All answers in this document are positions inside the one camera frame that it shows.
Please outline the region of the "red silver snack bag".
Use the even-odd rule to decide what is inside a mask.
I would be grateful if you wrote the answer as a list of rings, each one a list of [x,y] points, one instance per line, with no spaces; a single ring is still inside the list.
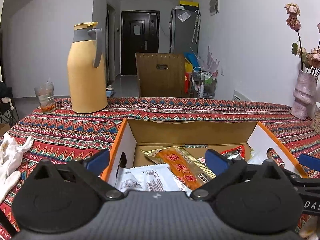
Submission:
[[[244,145],[237,146],[228,150],[220,151],[219,154],[225,156],[227,159],[245,159],[245,147]]]

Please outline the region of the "orange gold snack packet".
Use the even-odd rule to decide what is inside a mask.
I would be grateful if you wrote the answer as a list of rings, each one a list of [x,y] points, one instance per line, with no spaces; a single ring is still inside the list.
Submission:
[[[182,147],[166,147],[141,152],[156,164],[168,164],[171,172],[191,190],[198,189],[216,177],[215,173]]]

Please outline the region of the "white snack packet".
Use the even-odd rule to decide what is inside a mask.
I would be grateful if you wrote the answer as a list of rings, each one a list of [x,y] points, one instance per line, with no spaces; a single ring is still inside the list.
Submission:
[[[265,158],[262,152],[256,152],[254,150],[251,150],[251,155],[247,163],[252,165],[261,165],[264,159]]]
[[[190,196],[191,189],[171,172],[168,164],[157,164],[133,168],[119,168],[115,188],[127,191],[183,191]]]

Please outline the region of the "jar of seeds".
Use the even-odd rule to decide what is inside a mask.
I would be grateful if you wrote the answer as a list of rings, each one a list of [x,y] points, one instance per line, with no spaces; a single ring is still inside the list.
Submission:
[[[311,122],[311,128],[320,134],[320,109],[315,110],[315,114]]]

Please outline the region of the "orange cardboard box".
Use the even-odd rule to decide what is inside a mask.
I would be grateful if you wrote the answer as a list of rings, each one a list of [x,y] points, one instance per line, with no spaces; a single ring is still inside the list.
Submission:
[[[284,162],[284,167],[306,178],[304,168],[280,140],[261,122],[211,122],[211,121],[146,121],[124,119],[110,151],[110,161],[101,176],[114,186],[122,156],[125,167],[151,165],[142,150],[154,150],[172,146],[191,146],[188,150],[194,158],[204,156],[207,148],[217,152],[239,145],[245,147],[245,159],[250,152],[266,154],[273,149]]]

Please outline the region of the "patterned red tablecloth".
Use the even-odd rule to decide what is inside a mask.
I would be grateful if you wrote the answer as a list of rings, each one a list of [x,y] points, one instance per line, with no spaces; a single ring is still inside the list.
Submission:
[[[76,114],[69,99],[57,99],[49,114],[34,110],[15,124],[9,134],[17,142],[32,136],[34,144],[22,160],[21,178],[7,194],[1,211],[13,227],[17,226],[11,205],[29,174],[42,159],[56,164],[76,157],[89,158],[109,150],[124,118],[160,121],[262,122],[298,158],[305,153],[319,156],[319,135],[311,121],[300,121],[289,106],[265,102],[236,102],[188,98],[110,98],[107,107],[93,114]]]

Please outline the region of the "white cotton glove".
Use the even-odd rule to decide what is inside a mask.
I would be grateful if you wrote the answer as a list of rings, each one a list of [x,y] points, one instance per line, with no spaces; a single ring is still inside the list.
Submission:
[[[21,172],[18,170],[23,155],[31,149],[33,138],[29,136],[23,145],[19,145],[8,132],[3,136],[1,143],[1,203],[9,191],[18,183]]]

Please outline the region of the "yellow thermos jug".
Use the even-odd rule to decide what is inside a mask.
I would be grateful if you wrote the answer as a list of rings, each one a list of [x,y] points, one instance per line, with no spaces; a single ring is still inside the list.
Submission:
[[[107,106],[103,34],[98,22],[74,26],[67,59],[72,109],[78,114],[98,112]]]

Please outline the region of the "red gift box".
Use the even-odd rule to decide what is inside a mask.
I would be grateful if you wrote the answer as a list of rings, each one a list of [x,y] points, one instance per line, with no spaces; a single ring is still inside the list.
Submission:
[[[192,78],[193,78],[192,73],[185,72],[185,74],[184,74],[184,92],[185,92],[185,94],[191,93]]]

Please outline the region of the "black folding chair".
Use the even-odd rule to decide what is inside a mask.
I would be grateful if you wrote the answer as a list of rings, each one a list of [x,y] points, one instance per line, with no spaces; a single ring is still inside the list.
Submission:
[[[12,127],[20,118],[13,98],[12,88],[0,82],[1,104],[0,115],[1,124],[9,124]]]

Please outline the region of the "wooden chair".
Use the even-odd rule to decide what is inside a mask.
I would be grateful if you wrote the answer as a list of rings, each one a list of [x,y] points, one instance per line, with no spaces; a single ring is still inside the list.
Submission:
[[[140,97],[185,97],[182,54],[136,53]]]

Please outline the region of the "white umbrella on fridge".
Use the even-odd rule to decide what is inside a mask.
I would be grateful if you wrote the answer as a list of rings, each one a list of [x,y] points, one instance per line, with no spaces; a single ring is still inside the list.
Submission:
[[[195,19],[195,26],[194,26],[193,36],[191,39],[191,42],[194,44],[198,43],[200,24],[201,24],[201,11],[200,11],[200,9],[196,10],[196,13],[197,13],[197,15],[196,15],[196,19]]]

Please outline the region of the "grey refrigerator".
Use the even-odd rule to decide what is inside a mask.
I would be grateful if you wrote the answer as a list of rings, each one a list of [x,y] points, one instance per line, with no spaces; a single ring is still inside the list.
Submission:
[[[169,53],[198,52],[198,44],[191,42],[198,7],[176,6],[171,10]]]

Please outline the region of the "yellow box on fridge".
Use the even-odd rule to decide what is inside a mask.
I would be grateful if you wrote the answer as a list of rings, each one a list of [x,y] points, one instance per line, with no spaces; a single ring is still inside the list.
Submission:
[[[199,3],[192,1],[179,1],[180,6],[199,7]]]

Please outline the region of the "wall electrical panel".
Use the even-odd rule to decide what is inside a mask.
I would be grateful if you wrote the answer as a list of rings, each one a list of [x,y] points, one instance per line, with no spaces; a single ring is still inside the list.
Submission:
[[[213,16],[220,12],[220,0],[210,0],[209,12],[210,12],[210,16]]]

